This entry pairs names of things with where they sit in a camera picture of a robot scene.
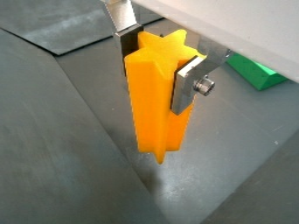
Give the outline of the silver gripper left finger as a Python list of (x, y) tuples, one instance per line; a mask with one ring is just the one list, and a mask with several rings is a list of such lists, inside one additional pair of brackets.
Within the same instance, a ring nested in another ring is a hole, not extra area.
[(125, 57), (137, 50), (137, 33), (144, 27), (136, 22), (130, 0), (101, 0), (101, 2), (120, 53)]

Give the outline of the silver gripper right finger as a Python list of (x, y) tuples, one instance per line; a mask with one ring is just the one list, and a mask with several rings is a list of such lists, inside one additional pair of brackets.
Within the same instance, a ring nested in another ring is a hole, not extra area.
[(178, 115), (192, 104), (196, 94), (206, 96), (214, 88), (208, 74), (226, 61), (233, 52), (220, 43), (200, 36), (197, 50), (204, 59), (193, 56), (174, 71), (170, 111)]

